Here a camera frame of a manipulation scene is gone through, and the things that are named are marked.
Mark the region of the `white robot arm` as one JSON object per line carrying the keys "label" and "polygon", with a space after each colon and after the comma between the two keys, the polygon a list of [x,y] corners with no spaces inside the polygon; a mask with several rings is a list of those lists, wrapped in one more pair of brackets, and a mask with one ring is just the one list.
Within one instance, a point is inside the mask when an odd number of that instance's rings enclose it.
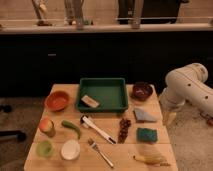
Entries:
{"label": "white robot arm", "polygon": [[186,101],[213,118],[213,88],[205,84],[208,79],[206,67],[192,63],[174,69],[165,77],[166,87],[159,96],[163,124],[169,125]]}

